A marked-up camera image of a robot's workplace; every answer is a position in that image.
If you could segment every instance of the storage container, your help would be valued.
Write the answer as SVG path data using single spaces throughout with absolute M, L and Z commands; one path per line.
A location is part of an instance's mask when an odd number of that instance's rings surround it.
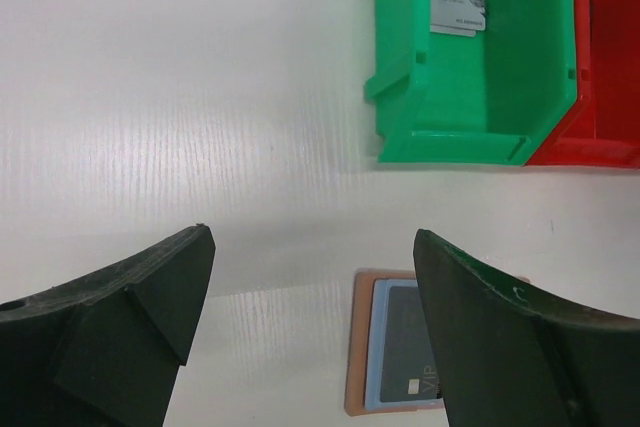
M 524 164 L 576 100 L 573 0 L 486 0 L 486 31 L 430 32 L 431 0 L 375 0 L 381 162 Z
M 640 0 L 576 0 L 579 100 L 532 165 L 640 167 Z

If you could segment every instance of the white surface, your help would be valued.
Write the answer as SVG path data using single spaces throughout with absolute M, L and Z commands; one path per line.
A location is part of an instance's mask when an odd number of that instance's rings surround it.
M 214 231 L 167 426 L 446 425 L 342 411 L 353 274 L 412 268 L 419 227 L 640 316 L 637 175 L 374 170 L 373 0 L 0 8 L 0 302 Z

